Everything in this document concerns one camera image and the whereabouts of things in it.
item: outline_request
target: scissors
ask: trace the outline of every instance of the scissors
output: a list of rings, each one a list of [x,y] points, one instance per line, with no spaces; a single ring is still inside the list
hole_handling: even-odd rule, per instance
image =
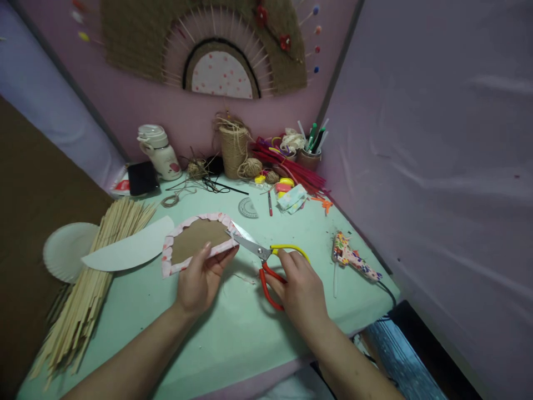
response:
[[[273,276],[277,280],[279,280],[281,283],[287,283],[285,278],[282,276],[276,274],[274,271],[270,269],[270,267],[267,265],[268,258],[273,254],[275,256],[278,255],[278,250],[280,249],[292,249],[299,252],[304,258],[309,262],[309,257],[307,257],[307,254],[300,249],[298,246],[292,246],[291,244],[281,244],[281,245],[272,245],[270,248],[265,248],[261,246],[260,244],[257,244],[257,242],[254,240],[254,238],[245,230],[243,230],[241,227],[239,227],[236,223],[233,223],[235,225],[235,228],[240,232],[240,234],[243,236],[236,236],[234,234],[231,234],[229,231],[226,230],[226,233],[233,237],[233,240],[235,240],[237,243],[239,243],[241,246],[243,246],[245,249],[251,251],[252,253],[256,254],[262,262],[262,268],[259,270],[259,277],[261,278],[261,285],[263,286],[263,292],[265,292],[265,297],[268,300],[268,302],[274,307],[276,310],[283,311],[285,310],[281,304],[277,304],[270,296],[270,292],[268,291],[267,287],[267,280],[265,278],[265,274],[268,274],[270,276]]]

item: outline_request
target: hand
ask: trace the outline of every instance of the hand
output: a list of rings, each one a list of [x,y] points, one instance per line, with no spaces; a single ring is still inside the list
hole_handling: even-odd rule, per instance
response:
[[[306,342],[313,340],[329,326],[324,286],[307,260],[298,252],[279,250],[278,257],[287,276],[283,284],[266,275],[266,282],[278,294],[294,327]]]
[[[192,319],[198,318],[211,307],[224,268],[235,257],[238,250],[237,246],[208,258],[211,253],[211,243],[207,242],[193,256],[187,269],[179,273],[178,295],[172,307],[177,308],[180,314]]]

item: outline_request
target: jute twine ball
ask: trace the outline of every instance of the jute twine ball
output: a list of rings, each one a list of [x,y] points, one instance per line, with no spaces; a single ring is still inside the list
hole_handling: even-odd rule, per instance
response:
[[[205,160],[191,160],[189,165],[187,165],[187,172],[195,181],[201,180],[203,177],[207,176],[207,171],[205,170]]]
[[[252,179],[261,174],[263,164],[257,158],[247,158],[237,169],[237,175],[242,179]]]
[[[268,174],[266,174],[266,182],[268,184],[276,184],[279,182],[279,175],[276,174],[274,171],[269,171]]]

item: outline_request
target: pencil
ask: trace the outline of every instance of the pencil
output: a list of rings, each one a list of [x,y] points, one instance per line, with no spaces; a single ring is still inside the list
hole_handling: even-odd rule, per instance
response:
[[[268,191],[268,210],[270,211],[270,216],[272,216],[272,198],[270,197],[270,191]]]

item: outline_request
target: mint green table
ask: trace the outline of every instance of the mint green table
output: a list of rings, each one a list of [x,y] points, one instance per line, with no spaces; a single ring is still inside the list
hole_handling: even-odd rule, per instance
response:
[[[239,213],[238,203],[246,197],[244,194],[233,191],[214,194],[198,190],[196,194],[183,193],[182,199],[173,208],[159,206],[153,221],[169,215],[177,225],[197,214],[223,212],[264,246],[295,244],[301,247],[324,282],[331,318],[345,333],[364,328],[392,307],[391,298],[385,291],[369,283],[351,268],[339,268],[337,298],[333,297],[331,249],[337,231],[351,236],[351,247],[359,250],[368,264],[384,275],[383,282],[395,296],[398,297],[400,293],[336,207],[332,207],[326,216],[320,202],[307,201],[304,209],[291,216],[282,214],[276,208],[273,196],[274,216],[271,217],[267,195],[261,196],[261,190],[224,177],[219,181],[249,192],[259,218],[249,219]],[[163,182],[162,194],[148,198],[147,201],[159,203],[171,194],[165,189],[177,182]],[[281,264],[273,257],[269,260],[269,265],[276,267]],[[266,301],[261,285],[252,285],[239,278],[258,282],[259,267],[259,258],[245,249],[239,251],[225,272],[212,309],[193,329],[190,339],[179,351],[159,386],[155,398],[193,398],[241,381],[245,381],[242,385],[244,389],[238,393],[234,391],[231,398],[246,398],[252,395],[250,386],[257,389],[261,376],[266,377],[268,371],[285,371],[285,375],[291,373],[291,368],[283,366],[296,366],[295,360],[309,354],[285,313],[275,311]],[[23,383],[18,398],[57,399],[65,394],[171,305],[175,299],[178,276],[176,274],[162,279],[160,256],[143,267],[115,274],[78,374],[71,376],[70,370],[67,370],[43,393],[46,383],[46,372],[43,371],[36,379]],[[248,382],[254,384],[246,385],[246,380],[252,377],[255,379]],[[219,393],[219,396],[215,392],[210,397],[228,396],[227,393]]]

